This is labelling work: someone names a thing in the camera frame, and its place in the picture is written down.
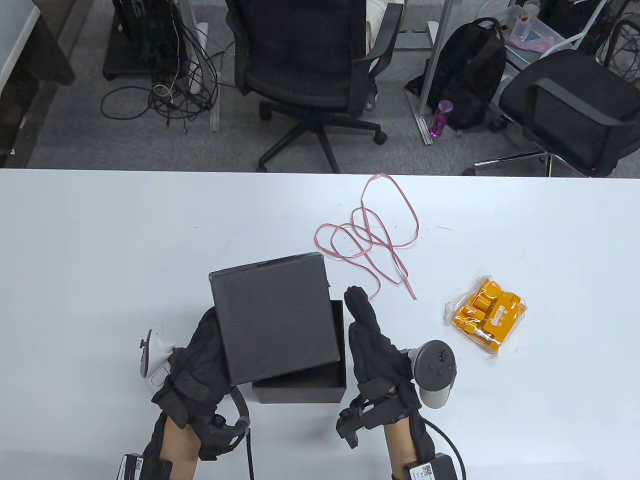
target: orange toy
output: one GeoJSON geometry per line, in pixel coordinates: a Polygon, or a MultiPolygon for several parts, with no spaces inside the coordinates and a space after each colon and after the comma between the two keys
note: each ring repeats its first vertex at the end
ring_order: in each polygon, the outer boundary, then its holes
{"type": "Polygon", "coordinates": [[[452,318],[453,325],[490,353],[498,353],[527,310],[522,298],[505,292],[491,278],[466,298],[452,318]]]}

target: hand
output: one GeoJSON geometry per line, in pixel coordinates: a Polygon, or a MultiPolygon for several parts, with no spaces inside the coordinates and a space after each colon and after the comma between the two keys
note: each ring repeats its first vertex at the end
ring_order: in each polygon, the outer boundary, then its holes
{"type": "Polygon", "coordinates": [[[360,287],[349,287],[344,293],[344,303],[355,320],[349,325],[349,346],[358,383],[385,378],[396,386],[407,409],[420,408],[420,400],[411,383],[411,365],[391,340],[380,332],[376,313],[366,292],[360,287]]]}
{"type": "Polygon", "coordinates": [[[231,391],[216,311],[210,308],[198,323],[189,345],[175,348],[169,358],[171,373],[154,395],[156,403],[179,428],[187,424],[196,433],[220,425],[218,404],[231,391]]]}

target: chair base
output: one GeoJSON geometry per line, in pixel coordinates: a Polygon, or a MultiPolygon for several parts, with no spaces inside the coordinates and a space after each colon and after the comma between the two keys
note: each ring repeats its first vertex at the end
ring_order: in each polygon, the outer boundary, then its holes
{"type": "Polygon", "coordinates": [[[502,157],[502,158],[496,158],[496,159],[493,159],[493,160],[484,160],[484,161],[481,161],[481,162],[475,162],[472,167],[467,168],[464,172],[462,172],[462,175],[464,175],[464,176],[475,176],[476,175],[476,170],[478,168],[493,168],[494,166],[498,166],[498,165],[501,165],[501,164],[507,163],[507,162],[513,162],[513,161],[517,161],[517,160],[530,160],[530,159],[534,159],[534,158],[538,158],[538,159],[540,159],[540,161],[543,161],[545,163],[545,177],[551,177],[552,176],[553,163],[556,160],[559,161],[559,162],[562,162],[563,164],[569,166],[572,170],[577,172],[577,170],[572,168],[571,165],[566,163],[559,156],[557,156],[555,154],[552,154],[550,152],[545,152],[545,151],[539,150],[537,152],[530,152],[528,154],[513,155],[511,157],[502,157]]]}
{"type": "Polygon", "coordinates": [[[382,127],[371,122],[364,122],[356,118],[347,118],[344,116],[334,115],[331,113],[304,110],[288,105],[282,105],[272,102],[260,102],[260,118],[264,121],[271,119],[271,112],[278,112],[283,115],[290,116],[299,120],[298,124],[293,127],[284,137],[276,142],[267,152],[260,157],[256,172],[266,172],[266,163],[274,158],[279,152],[287,148],[296,138],[305,132],[314,133],[320,141],[320,146],[324,150],[324,154],[329,161],[333,173],[340,173],[340,168],[335,160],[331,144],[324,131],[325,125],[334,127],[346,127],[358,130],[369,130],[374,132],[373,141],[378,145],[382,145],[387,141],[387,135],[382,131],[382,127]]]}

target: pink string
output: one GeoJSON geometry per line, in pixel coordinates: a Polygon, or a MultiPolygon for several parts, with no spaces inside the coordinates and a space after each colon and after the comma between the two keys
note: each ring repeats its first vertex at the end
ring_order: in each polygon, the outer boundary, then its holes
{"type": "Polygon", "coordinates": [[[373,300],[375,296],[378,294],[378,292],[380,292],[380,289],[382,288],[382,282],[380,281],[380,278],[374,273],[373,270],[378,272],[383,278],[386,278],[389,282],[393,284],[396,284],[396,285],[404,284],[406,286],[406,289],[409,290],[409,294],[411,295],[411,297],[414,300],[417,300],[417,297],[413,292],[411,284],[409,283],[409,271],[404,266],[404,263],[396,253],[396,248],[406,248],[412,245],[416,240],[418,240],[419,232],[420,232],[420,222],[418,221],[418,216],[416,215],[415,210],[413,209],[411,203],[409,202],[409,199],[406,197],[403,190],[400,188],[400,185],[398,185],[397,182],[386,173],[377,173],[376,175],[371,177],[367,181],[367,184],[364,186],[364,190],[362,191],[362,196],[360,197],[360,207],[353,209],[353,211],[351,212],[351,221],[347,223],[343,223],[341,225],[335,225],[333,223],[323,223],[316,230],[314,241],[316,242],[316,246],[325,255],[328,255],[329,257],[332,257],[334,259],[344,260],[345,262],[348,262],[351,265],[354,265],[358,268],[362,268],[363,270],[366,270],[367,272],[369,272],[369,274],[371,274],[371,276],[373,276],[373,278],[376,279],[376,282],[378,283],[378,289],[372,296],[369,297],[369,301],[373,300]],[[411,210],[411,214],[413,215],[413,219],[415,220],[415,235],[410,241],[406,243],[394,244],[391,241],[391,237],[389,236],[389,232],[385,227],[385,224],[382,222],[378,214],[376,214],[373,210],[367,208],[364,204],[364,197],[365,197],[365,194],[367,193],[367,188],[369,188],[369,185],[377,179],[391,180],[391,182],[393,182],[393,184],[396,186],[398,192],[400,192],[400,195],[402,195],[402,198],[404,199],[406,206],[409,207],[409,210],[411,210]],[[364,226],[357,225],[355,223],[356,221],[355,216],[356,216],[356,213],[358,212],[362,213],[362,218],[364,219],[364,226]],[[376,234],[374,234],[373,232],[371,232],[369,215],[372,215],[378,221],[378,223],[380,224],[384,232],[385,239],[382,239],[378,237],[376,234]],[[322,245],[320,245],[320,242],[318,240],[318,233],[320,233],[320,230],[324,228],[333,229],[333,232],[330,238],[331,249],[325,248],[322,245]],[[335,236],[338,232],[344,232],[345,234],[347,234],[347,236],[352,240],[354,245],[358,248],[359,252],[353,255],[341,254],[334,243],[335,236]],[[365,246],[363,246],[362,243],[358,241],[358,239],[362,240],[365,246]],[[383,272],[380,268],[377,267],[377,265],[374,263],[373,260],[371,260],[371,257],[369,256],[369,254],[371,250],[373,250],[373,247],[375,246],[381,246],[383,248],[386,248],[389,251],[389,253],[391,254],[391,258],[393,259],[394,264],[396,265],[396,269],[398,273],[400,273],[400,276],[401,276],[400,280],[394,280],[393,278],[388,276],[385,272],[383,272]],[[369,262],[369,266],[371,268],[357,263],[356,260],[359,259],[360,257],[364,257],[367,260],[367,262],[369,262]]]}

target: white cloth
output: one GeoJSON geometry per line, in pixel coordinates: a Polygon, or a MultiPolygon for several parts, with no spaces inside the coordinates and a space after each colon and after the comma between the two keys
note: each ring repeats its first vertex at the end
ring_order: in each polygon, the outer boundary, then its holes
{"type": "Polygon", "coordinates": [[[404,0],[367,0],[367,53],[369,53],[376,43],[387,4],[403,3],[403,1],[404,0]]]}

